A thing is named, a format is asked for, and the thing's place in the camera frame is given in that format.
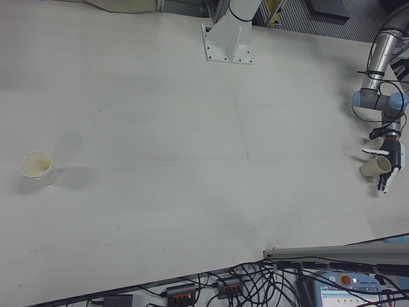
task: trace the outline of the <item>white tabletop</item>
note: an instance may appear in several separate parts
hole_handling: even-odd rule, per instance
[[[202,22],[0,2],[0,306],[408,232],[409,170],[359,175],[369,45],[254,28],[252,66],[210,63]]]

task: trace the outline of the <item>metal bracket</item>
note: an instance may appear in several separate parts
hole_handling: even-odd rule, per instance
[[[208,61],[214,62],[230,62],[237,64],[252,64],[252,57],[250,55],[250,48],[248,45],[239,44],[242,35],[242,27],[238,28],[236,33],[235,45],[231,50],[223,49],[218,46],[217,42],[207,39],[206,25],[202,24],[202,36],[204,42],[204,50],[206,51],[206,58]]]

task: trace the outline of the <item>paper cup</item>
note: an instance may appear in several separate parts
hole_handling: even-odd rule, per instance
[[[389,173],[392,169],[390,162],[387,158],[378,156],[359,168],[359,171],[362,176],[371,177],[375,175],[381,175],[385,173]]]
[[[30,152],[20,165],[20,173],[44,184],[53,184],[57,180],[52,159],[45,152]]]

